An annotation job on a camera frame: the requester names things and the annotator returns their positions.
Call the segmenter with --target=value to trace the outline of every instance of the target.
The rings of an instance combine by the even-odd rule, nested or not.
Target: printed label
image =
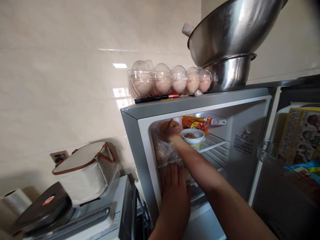
[[[236,135],[236,137],[234,139],[233,147],[237,151],[242,152],[245,155],[249,155],[249,154],[252,154],[252,152],[253,152],[252,143],[253,143],[253,141],[247,139],[247,137],[244,137],[243,135],[241,135],[241,136]]]
[[[113,221],[110,225],[109,228],[106,228],[105,230],[103,230],[101,233],[100,233],[100,238],[113,232],[114,230],[118,229],[119,227],[119,222],[120,222],[120,212],[117,212],[114,214],[114,218],[113,218]]]

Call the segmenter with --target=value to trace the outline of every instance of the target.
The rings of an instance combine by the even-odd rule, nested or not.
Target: small bowl of food
[[[205,133],[200,129],[188,128],[182,130],[180,135],[188,144],[196,145],[204,139]]]

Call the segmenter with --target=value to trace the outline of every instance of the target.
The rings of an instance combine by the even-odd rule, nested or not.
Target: electrical outlet
[[[53,159],[54,163],[57,164],[60,161],[66,160],[69,157],[69,154],[66,150],[50,153],[51,158]]]

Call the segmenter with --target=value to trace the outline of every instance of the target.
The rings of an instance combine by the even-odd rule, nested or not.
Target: yellow box
[[[278,158],[288,165],[309,162],[320,152],[320,108],[290,108]]]

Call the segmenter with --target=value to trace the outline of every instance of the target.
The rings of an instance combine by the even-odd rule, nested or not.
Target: stainless steel bowl
[[[250,64],[256,58],[254,53],[238,54],[212,62],[203,68],[212,75],[210,88],[206,93],[234,91],[247,83]]]
[[[271,31],[288,0],[229,0],[213,10],[188,39],[197,66],[255,52]]]

